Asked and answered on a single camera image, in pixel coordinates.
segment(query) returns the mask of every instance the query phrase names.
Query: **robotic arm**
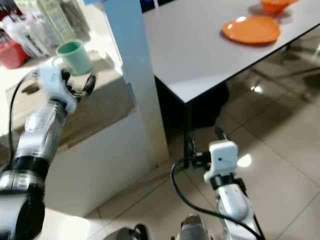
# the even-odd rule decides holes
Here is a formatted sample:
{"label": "robotic arm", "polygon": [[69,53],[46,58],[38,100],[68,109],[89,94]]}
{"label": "robotic arm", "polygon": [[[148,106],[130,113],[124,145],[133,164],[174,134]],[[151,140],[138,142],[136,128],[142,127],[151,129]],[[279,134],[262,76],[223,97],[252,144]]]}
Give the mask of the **robotic arm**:
{"label": "robotic arm", "polygon": [[67,85],[69,73],[48,65],[38,68],[37,77],[48,103],[27,118],[15,156],[0,175],[0,240],[31,240],[41,232],[45,180],[66,117],[96,81],[91,75],[84,89],[75,91]]}

